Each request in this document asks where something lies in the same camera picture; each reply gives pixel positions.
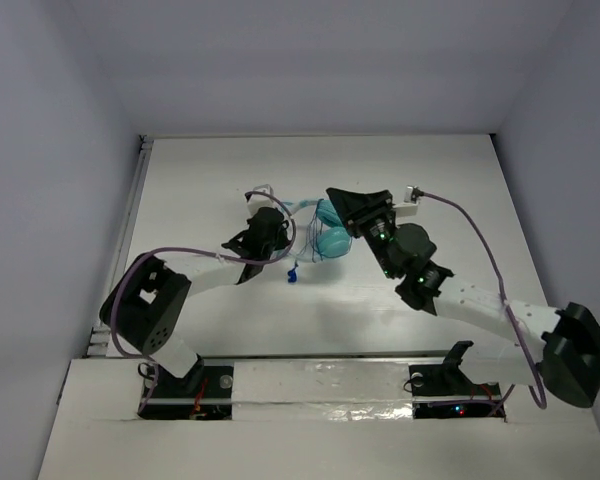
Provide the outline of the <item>teal cat ear headphones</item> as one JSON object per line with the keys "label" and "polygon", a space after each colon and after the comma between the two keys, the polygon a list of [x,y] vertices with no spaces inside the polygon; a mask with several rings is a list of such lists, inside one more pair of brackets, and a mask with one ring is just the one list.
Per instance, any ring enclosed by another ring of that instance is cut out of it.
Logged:
{"label": "teal cat ear headphones", "polygon": [[289,255],[299,262],[319,263],[347,255],[352,238],[340,221],[330,200],[325,198],[285,201],[293,216],[311,209],[309,222],[298,227],[296,241]]}

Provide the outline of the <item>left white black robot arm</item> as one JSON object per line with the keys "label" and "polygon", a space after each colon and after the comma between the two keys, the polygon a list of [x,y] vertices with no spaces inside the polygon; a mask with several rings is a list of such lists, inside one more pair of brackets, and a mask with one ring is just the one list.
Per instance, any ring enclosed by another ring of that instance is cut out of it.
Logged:
{"label": "left white black robot arm", "polygon": [[190,397],[201,386],[204,360],[174,333],[188,298],[246,283],[291,245],[284,211],[263,206],[247,228],[222,247],[229,255],[163,247],[139,255],[103,302],[99,319],[152,362],[148,373],[169,396]]}

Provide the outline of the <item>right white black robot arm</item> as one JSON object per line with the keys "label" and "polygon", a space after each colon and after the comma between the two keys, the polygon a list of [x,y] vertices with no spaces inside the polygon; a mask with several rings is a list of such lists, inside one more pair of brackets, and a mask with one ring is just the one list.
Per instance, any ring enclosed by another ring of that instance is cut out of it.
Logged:
{"label": "right white black robot arm", "polygon": [[366,241],[384,275],[398,280],[396,294],[411,309],[461,321],[511,341],[525,367],[500,365],[494,382],[526,385],[540,408],[548,394],[577,408],[594,405],[600,390],[600,325],[574,302],[559,309],[490,292],[436,264],[426,230],[407,222],[425,192],[408,190],[403,203],[391,193],[329,188],[327,195],[347,232]]}

